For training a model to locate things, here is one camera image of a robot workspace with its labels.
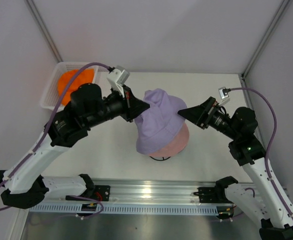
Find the pink bucket hat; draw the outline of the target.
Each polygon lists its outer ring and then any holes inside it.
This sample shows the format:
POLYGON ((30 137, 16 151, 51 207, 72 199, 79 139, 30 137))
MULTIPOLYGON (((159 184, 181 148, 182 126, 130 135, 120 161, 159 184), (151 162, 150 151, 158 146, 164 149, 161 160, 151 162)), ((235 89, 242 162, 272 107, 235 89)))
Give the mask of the pink bucket hat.
POLYGON ((190 132, 188 126, 184 123, 173 138, 173 140, 160 150, 149 154, 148 156, 154 159, 167 159, 180 153, 188 144, 190 138, 190 132))

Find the purple bucket hat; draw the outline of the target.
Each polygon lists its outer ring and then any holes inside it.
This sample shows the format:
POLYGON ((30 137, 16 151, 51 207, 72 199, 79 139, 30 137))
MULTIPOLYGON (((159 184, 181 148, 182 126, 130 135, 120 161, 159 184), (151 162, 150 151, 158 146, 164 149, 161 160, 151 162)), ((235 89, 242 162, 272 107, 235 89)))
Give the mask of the purple bucket hat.
POLYGON ((147 90, 143 101, 150 104, 150 108, 134 119, 138 132, 136 151, 149 156, 168 145, 179 133, 185 119, 178 111, 187 105, 160 88, 147 90))

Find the black wire hat stand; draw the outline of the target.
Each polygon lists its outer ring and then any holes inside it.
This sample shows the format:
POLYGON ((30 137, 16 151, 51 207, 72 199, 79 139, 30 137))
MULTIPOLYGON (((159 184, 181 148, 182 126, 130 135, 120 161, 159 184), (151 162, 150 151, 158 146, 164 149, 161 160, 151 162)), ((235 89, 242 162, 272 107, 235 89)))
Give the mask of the black wire hat stand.
POLYGON ((153 156, 150 156, 150 158, 154 161, 157 161, 157 162, 163 162, 163 161, 166 161, 166 160, 169 160, 171 157, 153 157, 153 156))

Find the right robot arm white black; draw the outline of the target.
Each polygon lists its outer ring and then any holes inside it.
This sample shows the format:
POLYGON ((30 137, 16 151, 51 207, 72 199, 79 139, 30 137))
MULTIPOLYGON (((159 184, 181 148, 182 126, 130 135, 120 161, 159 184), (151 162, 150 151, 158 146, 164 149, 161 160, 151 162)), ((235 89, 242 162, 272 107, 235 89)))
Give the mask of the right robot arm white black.
POLYGON ((200 105, 179 110, 178 114, 203 130, 211 127, 231 139, 229 152, 252 180, 262 201, 246 193, 232 176, 216 181, 215 198, 237 205, 258 226, 261 239, 293 240, 293 204, 255 136, 258 126, 255 112, 239 107, 229 116, 220 112, 215 98, 209 97, 200 105))

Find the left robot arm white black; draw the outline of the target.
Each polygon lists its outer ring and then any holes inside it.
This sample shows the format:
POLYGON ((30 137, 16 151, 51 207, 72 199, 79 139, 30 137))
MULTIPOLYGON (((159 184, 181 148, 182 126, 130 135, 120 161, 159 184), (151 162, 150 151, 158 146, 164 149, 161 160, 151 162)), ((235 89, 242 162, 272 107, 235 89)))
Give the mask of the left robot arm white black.
POLYGON ((86 83, 71 93, 70 102, 45 125, 35 146, 9 170, 0 170, 2 203, 29 209, 43 200, 90 200, 96 186, 88 174, 74 177, 43 177, 44 170, 62 153, 88 136, 91 128, 118 116, 132 122, 150 105, 136 98, 128 86, 124 93, 112 90, 107 97, 95 83, 86 83))

